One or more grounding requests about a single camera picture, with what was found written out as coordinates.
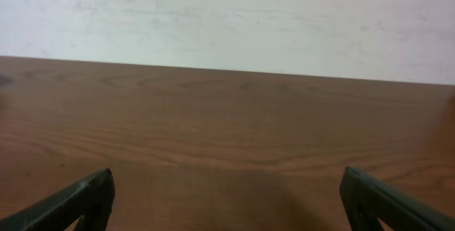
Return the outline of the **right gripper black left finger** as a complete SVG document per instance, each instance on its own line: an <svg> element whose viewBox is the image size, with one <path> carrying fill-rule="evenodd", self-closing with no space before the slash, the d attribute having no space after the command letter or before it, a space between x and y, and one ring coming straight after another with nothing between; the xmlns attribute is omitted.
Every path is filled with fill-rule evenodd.
<svg viewBox="0 0 455 231"><path fill-rule="evenodd" d="M113 175L104 168L1 220L2 230L105 231L115 197Z"/></svg>

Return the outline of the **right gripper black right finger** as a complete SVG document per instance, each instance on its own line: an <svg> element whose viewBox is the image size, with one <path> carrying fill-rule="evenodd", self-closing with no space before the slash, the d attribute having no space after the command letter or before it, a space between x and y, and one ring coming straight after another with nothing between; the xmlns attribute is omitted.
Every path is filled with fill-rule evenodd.
<svg viewBox="0 0 455 231"><path fill-rule="evenodd" d="M454 231L454 219L358 168L346 167L340 196L352 230Z"/></svg>

